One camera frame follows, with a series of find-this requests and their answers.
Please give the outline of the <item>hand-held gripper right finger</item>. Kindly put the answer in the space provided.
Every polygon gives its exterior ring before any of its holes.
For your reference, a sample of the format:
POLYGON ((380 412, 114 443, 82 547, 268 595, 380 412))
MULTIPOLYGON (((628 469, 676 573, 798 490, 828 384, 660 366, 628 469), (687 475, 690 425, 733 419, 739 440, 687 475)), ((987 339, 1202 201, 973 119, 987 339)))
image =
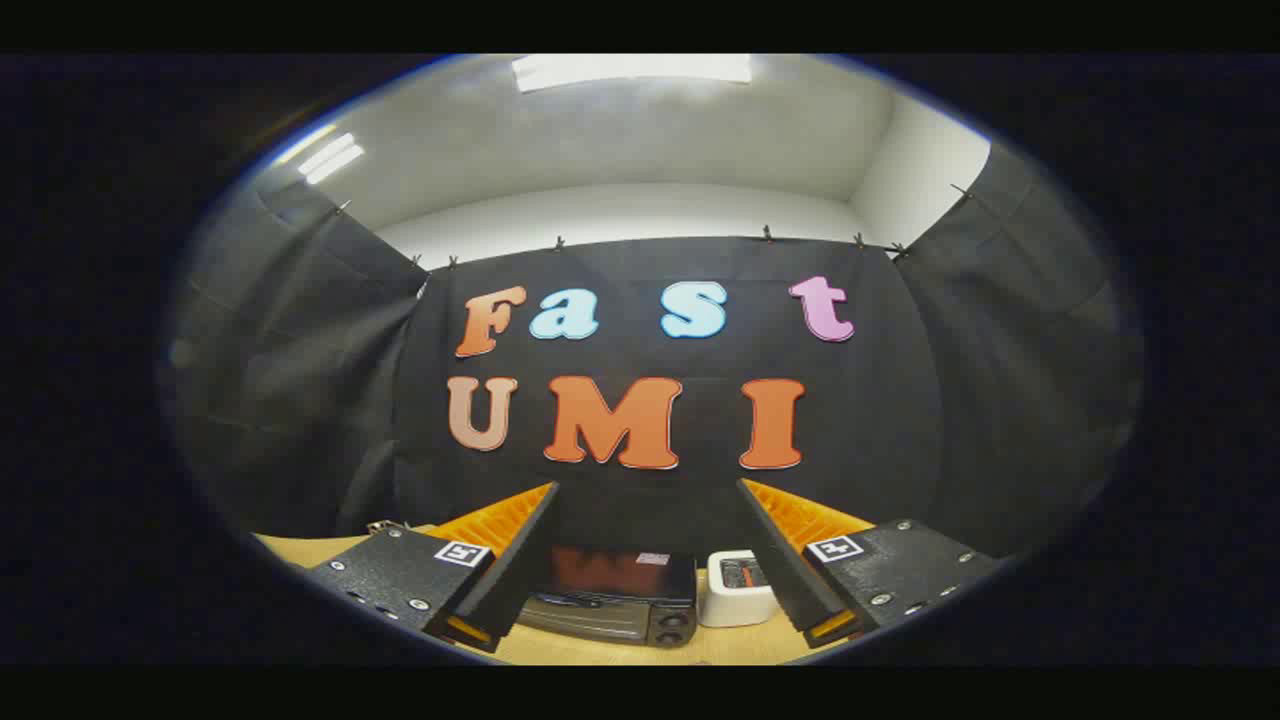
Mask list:
POLYGON ((737 493, 748 548, 814 650, 911 621, 1001 568, 915 519, 873 524, 746 478, 737 493))

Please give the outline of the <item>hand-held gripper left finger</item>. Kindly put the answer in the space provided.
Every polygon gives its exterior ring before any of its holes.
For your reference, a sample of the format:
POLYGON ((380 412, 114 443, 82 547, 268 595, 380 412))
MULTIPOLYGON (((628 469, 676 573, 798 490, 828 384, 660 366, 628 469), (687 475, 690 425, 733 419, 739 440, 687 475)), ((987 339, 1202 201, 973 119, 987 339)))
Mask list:
POLYGON ((428 530, 384 525, 305 574, 394 626, 493 652, 550 571, 559 491, 545 483, 428 530))

